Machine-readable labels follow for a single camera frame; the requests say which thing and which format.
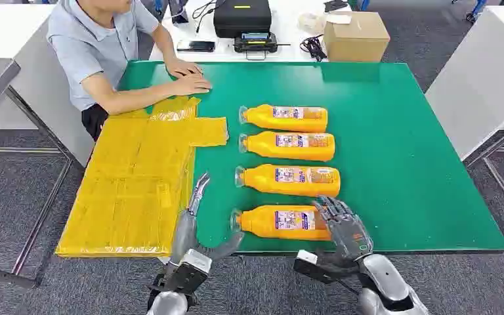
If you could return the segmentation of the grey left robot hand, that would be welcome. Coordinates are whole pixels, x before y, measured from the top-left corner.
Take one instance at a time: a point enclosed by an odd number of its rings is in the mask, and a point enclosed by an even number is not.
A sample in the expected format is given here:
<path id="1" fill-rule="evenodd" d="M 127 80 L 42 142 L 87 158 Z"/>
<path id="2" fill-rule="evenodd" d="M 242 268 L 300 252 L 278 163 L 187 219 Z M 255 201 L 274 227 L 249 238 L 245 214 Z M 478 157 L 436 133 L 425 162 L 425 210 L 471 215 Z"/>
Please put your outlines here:
<path id="1" fill-rule="evenodd" d="M 208 172 L 202 174 L 192 190 L 188 207 L 178 216 L 175 235 L 171 245 L 171 263 L 179 264 L 189 249 L 194 249 L 214 261 L 223 259 L 238 250 L 245 236 L 242 231 L 234 232 L 226 242 L 216 247 L 206 247 L 198 241 L 196 236 L 198 227 L 197 213 L 205 187 L 209 181 L 210 175 Z"/>

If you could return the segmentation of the person's right hand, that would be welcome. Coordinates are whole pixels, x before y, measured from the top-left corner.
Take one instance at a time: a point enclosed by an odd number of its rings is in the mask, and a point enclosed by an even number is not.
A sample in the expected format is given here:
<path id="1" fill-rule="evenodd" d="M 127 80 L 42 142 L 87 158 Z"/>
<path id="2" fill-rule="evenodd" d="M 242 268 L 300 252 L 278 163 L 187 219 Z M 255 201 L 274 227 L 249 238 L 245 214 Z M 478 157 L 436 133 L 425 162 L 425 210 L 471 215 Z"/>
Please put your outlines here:
<path id="1" fill-rule="evenodd" d="M 173 96 L 203 94 L 208 93 L 211 89 L 212 84 L 198 73 L 184 75 L 171 83 L 171 94 Z"/>

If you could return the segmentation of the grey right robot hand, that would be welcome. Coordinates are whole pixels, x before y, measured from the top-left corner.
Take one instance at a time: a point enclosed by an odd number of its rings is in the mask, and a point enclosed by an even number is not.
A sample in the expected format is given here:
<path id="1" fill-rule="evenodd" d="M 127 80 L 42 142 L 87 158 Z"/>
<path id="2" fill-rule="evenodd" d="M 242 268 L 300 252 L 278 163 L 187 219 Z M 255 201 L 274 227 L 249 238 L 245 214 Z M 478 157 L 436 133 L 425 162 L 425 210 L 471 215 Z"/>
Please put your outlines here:
<path id="1" fill-rule="evenodd" d="M 373 253 L 373 241 L 366 227 L 345 202 L 321 195 L 313 205 L 324 220 L 340 257 L 357 261 Z"/>

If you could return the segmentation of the person's left hand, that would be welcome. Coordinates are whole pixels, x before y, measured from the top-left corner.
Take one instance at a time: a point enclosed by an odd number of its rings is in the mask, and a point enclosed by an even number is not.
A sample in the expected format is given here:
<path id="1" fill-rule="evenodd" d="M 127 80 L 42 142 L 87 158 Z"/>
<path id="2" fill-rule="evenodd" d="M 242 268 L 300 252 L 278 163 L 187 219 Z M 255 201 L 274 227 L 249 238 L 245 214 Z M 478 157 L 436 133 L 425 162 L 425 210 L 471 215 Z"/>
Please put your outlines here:
<path id="1" fill-rule="evenodd" d="M 164 63 L 167 72 L 176 78 L 192 74 L 203 75 L 203 70 L 197 64 L 187 62 L 177 57 L 165 60 Z"/>

